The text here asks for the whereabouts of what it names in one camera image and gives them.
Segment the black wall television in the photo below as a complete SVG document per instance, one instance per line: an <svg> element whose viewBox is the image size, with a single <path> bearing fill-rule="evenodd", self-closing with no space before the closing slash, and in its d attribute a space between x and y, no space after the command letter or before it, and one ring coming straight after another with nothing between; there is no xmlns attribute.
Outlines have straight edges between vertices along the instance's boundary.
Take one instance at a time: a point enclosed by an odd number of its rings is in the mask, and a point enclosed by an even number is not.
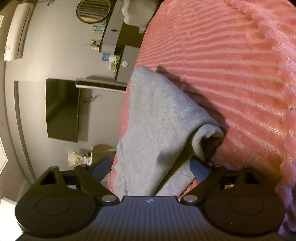
<svg viewBox="0 0 296 241"><path fill-rule="evenodd" d="M49 138L78 142L80 89L73 80L46 80L46 124Z"/></svg>

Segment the gold legged side table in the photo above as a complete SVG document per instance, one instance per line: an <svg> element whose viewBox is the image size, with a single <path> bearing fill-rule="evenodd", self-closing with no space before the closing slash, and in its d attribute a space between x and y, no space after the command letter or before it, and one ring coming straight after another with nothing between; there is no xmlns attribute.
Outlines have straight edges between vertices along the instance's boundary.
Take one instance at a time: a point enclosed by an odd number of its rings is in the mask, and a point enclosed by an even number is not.
<svg viewBox="0 0 296 241"><path fill-rule="evenodd" d="M116 153L116 148L106 145L106 144L97 144L92 148L91 152L91 161L92 164L104 159L106 157L110 157L111 161L114 161Z"/></svg>

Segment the round striped mirror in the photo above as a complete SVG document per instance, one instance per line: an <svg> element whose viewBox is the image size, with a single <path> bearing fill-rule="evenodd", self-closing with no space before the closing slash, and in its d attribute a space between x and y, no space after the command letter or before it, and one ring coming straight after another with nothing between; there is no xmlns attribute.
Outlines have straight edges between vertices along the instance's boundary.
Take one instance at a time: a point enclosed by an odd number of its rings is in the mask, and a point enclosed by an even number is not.
<svg viewBox="0 0 296 241"><path fill-rule="evenodd" d="M82 22L93 24L104 20L110 10L108 0L82 0L76 8L76 15Z"/></svg>

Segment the white upholstered chair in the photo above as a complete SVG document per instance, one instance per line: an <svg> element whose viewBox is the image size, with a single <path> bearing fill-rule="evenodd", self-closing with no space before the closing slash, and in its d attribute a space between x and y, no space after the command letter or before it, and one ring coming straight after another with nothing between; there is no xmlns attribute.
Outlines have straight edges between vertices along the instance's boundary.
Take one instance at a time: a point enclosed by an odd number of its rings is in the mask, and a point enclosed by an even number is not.
<svg viewBox="0 0 296 241"><path fill-rule="evenodd" d="M139 27L142 34L158 8L158 0L124 0L121 9L124 23Z"/></svg>

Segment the grey vanity desk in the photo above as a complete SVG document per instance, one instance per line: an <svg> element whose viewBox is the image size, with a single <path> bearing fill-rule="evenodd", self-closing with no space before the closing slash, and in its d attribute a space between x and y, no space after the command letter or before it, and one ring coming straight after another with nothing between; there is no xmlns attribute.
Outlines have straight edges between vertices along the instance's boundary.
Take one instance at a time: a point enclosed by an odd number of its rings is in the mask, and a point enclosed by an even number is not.
<svg viewBox="0 0 296 241"><path fill-rule="evenodd" d="M105 27L99 46L99 53L117 54L121 51L122 46L118 44L119 35L124 22L122 7L124 1L116 1L110 18Z"/></svg>

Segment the grey drawer cabinet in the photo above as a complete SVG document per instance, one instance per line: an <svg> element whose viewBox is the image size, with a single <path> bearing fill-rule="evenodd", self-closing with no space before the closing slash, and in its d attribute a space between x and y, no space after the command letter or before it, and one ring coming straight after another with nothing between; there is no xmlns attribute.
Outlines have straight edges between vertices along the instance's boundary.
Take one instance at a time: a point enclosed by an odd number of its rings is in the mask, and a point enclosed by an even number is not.
<svg viewBox="0 0 296 241"><path fill-rule="evenodd" d="M115 75L118 82L128 83L139 54L139 48L124 46Z"/></svg>

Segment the tall leaning mirror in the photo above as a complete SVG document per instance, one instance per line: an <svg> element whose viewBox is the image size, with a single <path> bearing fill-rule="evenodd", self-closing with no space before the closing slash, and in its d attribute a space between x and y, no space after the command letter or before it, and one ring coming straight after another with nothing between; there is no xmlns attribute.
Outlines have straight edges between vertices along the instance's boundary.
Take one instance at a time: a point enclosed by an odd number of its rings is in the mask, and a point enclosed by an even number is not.
<svg viewBox="0 0 296 241"><path fill-rule="evenodd" d="M117 92L125 92L127 89L127 83L109 80L93 80L93 79L76 79L76 88L83 89L101 89Z"/></svg>

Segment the grey pants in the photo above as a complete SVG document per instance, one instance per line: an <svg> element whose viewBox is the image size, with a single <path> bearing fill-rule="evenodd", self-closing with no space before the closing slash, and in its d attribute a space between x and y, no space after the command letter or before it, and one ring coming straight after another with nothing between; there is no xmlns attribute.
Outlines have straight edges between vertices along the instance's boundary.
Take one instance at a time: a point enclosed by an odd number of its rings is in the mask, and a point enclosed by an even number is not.
<svg viewBox="0 0 296 241"><path fill-rule="evenodd" d="M119 196L179 196L193 182L190 159L205 161L224 133L165 76L144 66L130 80L127 130L116 150Z"/></svg>

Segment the white wall air conditioner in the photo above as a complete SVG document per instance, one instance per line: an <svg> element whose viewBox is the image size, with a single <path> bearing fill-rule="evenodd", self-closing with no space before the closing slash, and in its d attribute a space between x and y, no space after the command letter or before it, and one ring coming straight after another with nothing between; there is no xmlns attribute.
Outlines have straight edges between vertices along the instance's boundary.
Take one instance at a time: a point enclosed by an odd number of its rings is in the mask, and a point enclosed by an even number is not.
<svg viewBox="0 0 296 241"><path fill-rule="evenodd" d="M6 39L4 61L21 59L34 5L21 3L16 7Z"/></svg>

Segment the pink ribbed bedspread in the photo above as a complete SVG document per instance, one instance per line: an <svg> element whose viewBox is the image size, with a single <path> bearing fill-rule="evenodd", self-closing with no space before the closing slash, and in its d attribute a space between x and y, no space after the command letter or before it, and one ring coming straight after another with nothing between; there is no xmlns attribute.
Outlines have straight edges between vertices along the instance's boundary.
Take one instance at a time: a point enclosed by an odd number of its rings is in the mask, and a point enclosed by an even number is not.
<svg viewBox="0 0 296 241"><path fill-rule="evenodd" d="M214 161L276 179L295 240L295 6L291 1L165 1L137 65L158 70L226 130Z"/></svg>

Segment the white flower bouquet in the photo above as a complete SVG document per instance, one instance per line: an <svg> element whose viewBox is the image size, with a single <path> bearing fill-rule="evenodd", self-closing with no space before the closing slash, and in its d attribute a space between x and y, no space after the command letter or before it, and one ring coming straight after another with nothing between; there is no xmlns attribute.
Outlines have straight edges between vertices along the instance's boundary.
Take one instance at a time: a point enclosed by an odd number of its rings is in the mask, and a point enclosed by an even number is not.
<svg viewBox="0 0 296 241"><path fill-rule="evenodd" d="M74 167L82 164L90 166L92 164L91 156L68 150L68 166Z"/></svg>

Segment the blue white box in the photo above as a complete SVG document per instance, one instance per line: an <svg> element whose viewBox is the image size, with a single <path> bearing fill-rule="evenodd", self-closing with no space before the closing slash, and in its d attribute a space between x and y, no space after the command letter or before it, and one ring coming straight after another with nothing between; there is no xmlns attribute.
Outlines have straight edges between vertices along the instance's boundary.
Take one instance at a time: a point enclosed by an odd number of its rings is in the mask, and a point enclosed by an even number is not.
<svg viewBox="0 0 296 241"><path fill-rule="evenodd" d="M107 53L103 53L102 55L102 61L106 61L106 62L114 62L116 61L118 58L117 55L112 55L112 54L107 54Z"/></svg>

